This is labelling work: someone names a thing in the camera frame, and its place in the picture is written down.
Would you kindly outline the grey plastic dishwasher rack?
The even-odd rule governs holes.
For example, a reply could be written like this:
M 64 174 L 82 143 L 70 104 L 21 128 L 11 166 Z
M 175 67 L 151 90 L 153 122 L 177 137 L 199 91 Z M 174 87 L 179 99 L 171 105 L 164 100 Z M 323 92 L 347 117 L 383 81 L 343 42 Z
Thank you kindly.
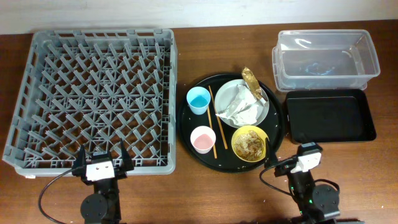
M 170 29 L 34 34 L 2 159 L 53 177 L 86 157 L 126 151 L 135 175 L 176 166 L 177 44 Z

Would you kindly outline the wooden chopstick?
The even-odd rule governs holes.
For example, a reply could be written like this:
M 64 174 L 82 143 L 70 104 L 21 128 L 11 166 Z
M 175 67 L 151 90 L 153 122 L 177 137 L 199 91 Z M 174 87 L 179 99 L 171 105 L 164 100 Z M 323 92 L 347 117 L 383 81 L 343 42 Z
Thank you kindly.
M 210 92 L 210 96 L 211 96 L 211 100 L 212 100 L 212 103 L 213 103 L 215 114 L 217 114 L 217 110 L 216 110 L 216 107 L 215 107 L 215 99 L 214 99 L 214 96 L 213 96 L 213 92 L 212 92 L 211 86 L 209 85 L 208 88 L 209 88 L 209 92 Z M 221 124 L 220 117 L 218 117 L 216 115 L 216 119 L 217 119 L 218 126 L 219 126 L 219 129 L 220 129 L 220 133 L 221 133 L 221 137 L 222 137 L 222 140 L 223 140 L 224 148 L 227 150 L 228 149 L 228 144 L 227 144 L 225 136 L 224 136 L 223 126 Z
M 215 142 L 216 142 L 216 134 L 213 130 L 213 125 L 212 125 L 212 120 L 211 120 L 211 114 L 210 114 L 210 107 L 207 107 L 207 115 L 208 115 L 208 121 L 209 121 L 209 126 L 211 129 L 211 133 L 210 133 L 210 138 L 213 141 L 213 154 L 214 154 L 214 158 L 217 159 L 218 155 L 217 155 L 217 151 L 216 151 L 216 146 L 215 146 Z

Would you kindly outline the clear plastic waste bin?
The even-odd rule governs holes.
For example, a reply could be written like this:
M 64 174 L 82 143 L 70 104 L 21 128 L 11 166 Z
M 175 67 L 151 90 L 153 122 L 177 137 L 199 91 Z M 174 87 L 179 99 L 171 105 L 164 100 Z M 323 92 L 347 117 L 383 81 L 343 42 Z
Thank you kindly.
M 272 66 L 281 92 L 364 90 L 381 72 L 373 40 L 361 29 L 283 30 Z

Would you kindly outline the pink plastic cup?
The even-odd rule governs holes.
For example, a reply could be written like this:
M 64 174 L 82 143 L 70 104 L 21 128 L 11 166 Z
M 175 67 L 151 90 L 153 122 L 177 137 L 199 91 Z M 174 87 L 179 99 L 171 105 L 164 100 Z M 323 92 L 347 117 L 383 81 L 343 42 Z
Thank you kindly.
M 211 129 L 208 126 L 199 126 L 191 132 L 190 142 L 199 154 L 206 154 L 212 149 L 213 141 L 210 133 Z

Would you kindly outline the grey round plate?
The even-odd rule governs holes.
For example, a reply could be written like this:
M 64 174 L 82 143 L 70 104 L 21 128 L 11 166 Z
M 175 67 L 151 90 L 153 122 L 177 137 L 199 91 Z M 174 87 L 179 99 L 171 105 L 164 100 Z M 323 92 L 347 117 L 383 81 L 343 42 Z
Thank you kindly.
M 233 102 L 235 96 L 239 93 L 239 85 L 247 86 L 243 79 L 228 81 L 221 86 L 215 96 L 215 110 L 217 112 L 224 112 Z M 261 95 L 266 100 L 266 104 L 263 105 L 259 100 L 255 102 L 254 105 L 257 105 L 257 112 L 255 113 L 256 121 L 252 124 L 254 126 L 259 125 L 265 120 L 271 106 L 271 100 L 267 93 L 263 89 L 261 89 L 261 91 Z

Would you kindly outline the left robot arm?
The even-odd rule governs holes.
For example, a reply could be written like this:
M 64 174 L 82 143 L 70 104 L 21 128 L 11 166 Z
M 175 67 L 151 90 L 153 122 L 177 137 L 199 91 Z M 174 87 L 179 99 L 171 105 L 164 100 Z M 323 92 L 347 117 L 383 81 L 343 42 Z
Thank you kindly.
M 122 164 L 113 166 L 109 151 L 96 152 L 91 156 L 91 163 L 86 162 L 85 148 L 80 147 L 78 157 L 72 165 L 72 175 L 80 177 L 86 185 L 92 185 L 94 193 L 81 203 L 80 213 L 85 223 L 119 223 L 121 207 L 118 180 L 125 179 L 127 172 L 134 169 L 132 159 L 124 142 L 120 141 Z

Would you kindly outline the round black serving tray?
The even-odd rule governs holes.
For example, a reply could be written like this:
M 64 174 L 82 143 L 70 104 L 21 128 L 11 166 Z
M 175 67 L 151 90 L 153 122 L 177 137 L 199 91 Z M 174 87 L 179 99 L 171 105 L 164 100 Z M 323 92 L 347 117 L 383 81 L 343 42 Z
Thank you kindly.
M 282 106 L 275 94 L 265 84 L 261 83 L 260 86 L 269 97 L 270 107 L 265 119 L 257 126 L 268 135 L 271 145 L 271 153 L 275 154 L 285 136 L 285 116 Z M 262 166 L 264 164 L 264 160 L 259 162 L 246 162 L 238 158 L 238 156 L 233 152 L 231 146 L 231 138 L 236 129 L 225 123 L 223 123 L 222 126 L 228 147 L 224 147 L 213 105 L 210 105 L 210 112 L 210 119 L 206 113 L 202 115 L 193 114 L 188 106 L 186 97 L 183 97 L 183 100 L 178 106 L 176 120 L 178 136 L 186 151 L 204 166 L 219 172 L 247 172 Z M 216 157 L 212 151 L 207 152 L 206 154 L 200 154 L 194 149 L 190 142 L 192 131 L 199 126 L 208 126 L 210 121 L 212 122 L 213 130 L 216 134 Z

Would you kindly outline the white napkin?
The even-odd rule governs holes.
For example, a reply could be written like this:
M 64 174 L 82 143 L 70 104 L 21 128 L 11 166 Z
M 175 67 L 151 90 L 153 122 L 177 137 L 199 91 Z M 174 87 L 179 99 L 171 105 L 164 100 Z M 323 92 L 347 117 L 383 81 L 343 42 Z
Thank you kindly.
M 239 93 L 233 102 L 224 112 L 217 112 L 222 121 L 233 127 L 252 125 L 257 112 L 257 105 L 254 105 L 257 98 L 251 93 L 247 86 L 239 85 Z

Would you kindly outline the blue plastic cup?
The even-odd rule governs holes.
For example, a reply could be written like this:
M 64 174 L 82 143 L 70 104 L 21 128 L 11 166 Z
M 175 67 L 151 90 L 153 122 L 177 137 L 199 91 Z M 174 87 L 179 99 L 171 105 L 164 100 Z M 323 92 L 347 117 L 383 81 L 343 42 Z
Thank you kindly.
M 192 113 L 201 115 L 207 111 L 211 96 L 206 88 L 196 86 L 188 91 L 186 99 Z

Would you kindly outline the black rectangular tray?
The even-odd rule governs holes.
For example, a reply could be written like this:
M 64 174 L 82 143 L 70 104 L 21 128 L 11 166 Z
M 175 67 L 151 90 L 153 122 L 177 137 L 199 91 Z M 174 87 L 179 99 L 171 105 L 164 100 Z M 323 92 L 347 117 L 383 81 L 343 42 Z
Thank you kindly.
M 291 91 L 285 98 L 294 143 L 363 142 L 377 137 L 364 91 Z

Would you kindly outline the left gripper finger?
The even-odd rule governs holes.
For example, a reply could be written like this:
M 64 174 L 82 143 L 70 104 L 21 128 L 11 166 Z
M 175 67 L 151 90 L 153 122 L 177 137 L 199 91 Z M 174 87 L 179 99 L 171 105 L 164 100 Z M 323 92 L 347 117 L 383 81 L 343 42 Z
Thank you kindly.
M 121 168 L 126 172 L 130 171 L 130 170 L 134 170 L 134 165 L 132 163 L 132 159 L 124 146 L 123 140 L 120 140 L 120 148 L 121 148 L 121 154 L 122 154 L 122 160 L 123 160 L 123 165 L 121 166 Z
M 80 146 L 78 157 L 75 160 L 75 167 L 84 167 L 86 165 L 86 152 L 84 145 Z

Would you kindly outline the food scraps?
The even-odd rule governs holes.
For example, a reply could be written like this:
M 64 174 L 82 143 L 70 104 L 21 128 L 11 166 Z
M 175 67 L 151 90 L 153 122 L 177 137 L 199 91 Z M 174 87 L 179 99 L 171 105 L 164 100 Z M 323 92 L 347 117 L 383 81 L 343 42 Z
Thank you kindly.
M 261 158 L 264 143 L 255 131 L 249 130 L 236 138 L 234 146 L 240 158 L 246 161 L 256 161 Z

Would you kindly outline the gold foil wrapper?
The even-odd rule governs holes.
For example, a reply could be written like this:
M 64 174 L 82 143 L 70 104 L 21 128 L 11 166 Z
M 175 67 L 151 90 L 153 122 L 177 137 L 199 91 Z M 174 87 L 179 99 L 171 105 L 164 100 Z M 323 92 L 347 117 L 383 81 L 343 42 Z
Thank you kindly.
M 253 72 L 247 68 L 244 67 L 241 75 L 243 77 L 243 80 L 246 82 L 249 90 L 251 93 L 264 105 L 267 103 L 267 100 L 262 96 L 262 88 L 259 85 L 258 80 L 254 76 Z

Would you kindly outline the yellow bowl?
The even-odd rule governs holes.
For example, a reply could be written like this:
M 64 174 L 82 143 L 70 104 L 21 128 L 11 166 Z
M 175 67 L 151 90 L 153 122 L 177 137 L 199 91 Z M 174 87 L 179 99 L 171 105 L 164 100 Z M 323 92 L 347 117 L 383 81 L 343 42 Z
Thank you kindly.
M 238 128 L 231 139 L 235 155 L 245 162 L 259 162 L 266 157 L 268 135 L 257 126 Z

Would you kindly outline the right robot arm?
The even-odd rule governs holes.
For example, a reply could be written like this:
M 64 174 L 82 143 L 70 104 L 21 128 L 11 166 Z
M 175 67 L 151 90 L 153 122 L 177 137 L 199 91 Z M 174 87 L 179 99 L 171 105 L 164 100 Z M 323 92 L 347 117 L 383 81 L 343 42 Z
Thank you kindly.
M 264 170 L 259 178 L 266 186 L 286 194 L 294 200 L 300 216 L 289 219 L 289 223 L 336 223 L 340 216 L 340 187 L 326 180 L 315 180 L 310 172 L 320 164 L 323 149 L 315 142 L 299 145 L 296 155 L 279 161 L 271 152 L 271 144 L 265 140 L 266 156 Z M 286 192 L 267 183 L 262 175 L 274 169 L 276 177 L 286 176 L 289 190 Z

